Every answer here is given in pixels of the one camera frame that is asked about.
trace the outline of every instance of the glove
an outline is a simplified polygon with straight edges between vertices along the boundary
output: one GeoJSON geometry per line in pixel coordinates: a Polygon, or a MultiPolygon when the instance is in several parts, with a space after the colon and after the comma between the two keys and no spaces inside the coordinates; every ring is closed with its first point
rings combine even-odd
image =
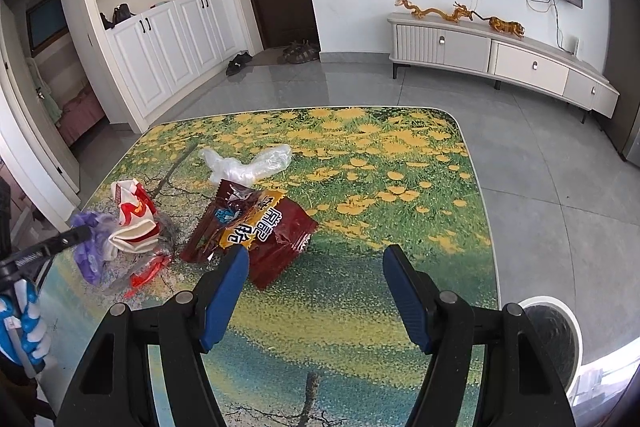
{"type": "Polygon", "coordinates": [[[38,295],[33,283],[22,279],[14,284],[15,294],[20,306],[20,317],[14,317],[14,304],[6,295],[0,295],[0,353],[18,365],[20,358],[15,352],[14,345],[9,338],[8,328],[12,323],[21,323],[22,349],[27,354],[32,365],[42,362],[49,353],[51,337],[47,334],[47,325],[40,318],[38,295]]]}

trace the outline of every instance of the open white door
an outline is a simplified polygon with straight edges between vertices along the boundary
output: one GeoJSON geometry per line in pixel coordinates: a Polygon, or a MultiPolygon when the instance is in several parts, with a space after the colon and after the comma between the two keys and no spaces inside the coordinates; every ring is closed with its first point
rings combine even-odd
{"type": "Polygon", "coordinates": [[[60,136],[36,93],[20,46],[14,14],[0,0],[0,52],[10,85],[2,90],[18,126],[43,167],[74,204],[80,200],[80,166],[60,136]]]}

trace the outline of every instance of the amber dragon statue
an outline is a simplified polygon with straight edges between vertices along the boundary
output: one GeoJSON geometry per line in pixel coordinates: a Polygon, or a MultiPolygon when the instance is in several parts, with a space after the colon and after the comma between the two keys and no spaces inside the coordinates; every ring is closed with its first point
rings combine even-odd
{"type": "Polygon", "coordinates": [[[478,12],[474,11],[474,13],[479,19],[489,21],[489,26],[497,32],[511,33],[519,38],[524,37],[524,27],[519,22],[507,22],[502,19],[498,19],[498,17],[481,17],[478,12]]]}
{"type": "Polygon", "coordinates": [[[473,20],[473,12],[469,11],[465,5],[454,3],[455,9],[451,15],[444,13],[437,8],[429,8],[427,10],[421,10],[415,4],[411,4],[409,0],[396,0],[396,6],[404,6],[408,10],[411,10],[411,15],[418,19],[422,19],[425,15],[429,13],[437,13],[440,17],[442,17],[446,21],[458,22],[462,17],[466,17],[470,20],[473,20]]]}

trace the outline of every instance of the white tv cabinet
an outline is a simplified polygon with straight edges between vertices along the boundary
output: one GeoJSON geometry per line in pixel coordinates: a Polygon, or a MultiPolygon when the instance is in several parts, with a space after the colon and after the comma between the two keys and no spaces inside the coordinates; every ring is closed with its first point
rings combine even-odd
{"type": "Polygon", "coordinates": [[[619,92],[586,62],[524,37],[493,31],[486,23],[449,22],[438,16],[416,19],[392,13],[393,77],[400,66],[461,71],[536,90],[588,111],[611,117],[619,92]]]}

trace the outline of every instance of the plastic wrapper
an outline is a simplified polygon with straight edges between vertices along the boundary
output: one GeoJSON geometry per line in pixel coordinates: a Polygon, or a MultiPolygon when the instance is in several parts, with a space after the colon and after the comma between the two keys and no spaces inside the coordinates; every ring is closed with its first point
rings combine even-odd
{"type": "Polygon", "coordinates": [[[278,190],[253,190],[222,180],[180,254],[204,263],[232,245],[249,251],[249,279],[264,289],[305,249],[318,224],[278,190]]]}
{"type": "Polygon", "coordinates": [[[91,228],[91,239],[74,249],[74,261],[84,280],[97,285],[102,279],[104,261],[112,261],[118,254],[118,250],[109,243],[109,236],[118,224],[110,214],[93,211],[78,212],[71,216],[69,222],[72,227],[89,225],[91,228]]]}
{"type": "Polygon", "coordinates": [[[250,163],[244,165],[236,158],[223,158],[210,148],[200,151],[200,157],[211,169],[209,181],[220,185],[221,180],[229,180],[244,187],[253,187],[258,180],[284,171],[291,163],[291,147],[286,144],[265,149],[250,163]]]}
{"type": "Polygon", "coordinates": [[[126,274],[114,280],[105,290],[107,295],[126,291],[124,298],[131,298],[140,286],[153,280],[173,261],[177,247],[178,227],[164,212],[158,211],[154,217],[160,228],[160,235],[154,249],[140,254],[126,274]]]}

